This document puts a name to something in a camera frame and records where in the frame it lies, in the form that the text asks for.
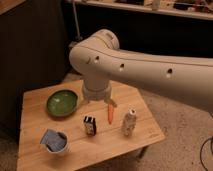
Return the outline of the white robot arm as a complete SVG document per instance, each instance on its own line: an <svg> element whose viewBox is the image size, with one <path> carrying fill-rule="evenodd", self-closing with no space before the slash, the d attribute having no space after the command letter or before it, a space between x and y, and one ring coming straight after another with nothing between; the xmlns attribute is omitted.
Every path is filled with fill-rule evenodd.
<svg viewBox="0 0 213 171"><path fill-rule="evenodd" d="M69 60L83 76L86 100L108 101L111 81L121 82L213 113L213 59L122 50L101 29L72 47Z"/></svg>

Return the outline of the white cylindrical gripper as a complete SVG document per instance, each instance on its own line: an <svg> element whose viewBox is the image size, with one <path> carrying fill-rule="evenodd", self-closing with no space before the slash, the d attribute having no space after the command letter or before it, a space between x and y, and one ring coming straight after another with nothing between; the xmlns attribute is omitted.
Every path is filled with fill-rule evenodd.
<svg viewBox="0 0 213 171"><path fill-rule="evenodd" d="M110 98L112 88L111 85L108 85L103 90L89 90L85 85L82 86L82 93L85 99L80 100L78 103L77 109L80 109L84 105L87 105L89 101L101 101L104 100L106 104L117 107L117 103Z"/></svg>

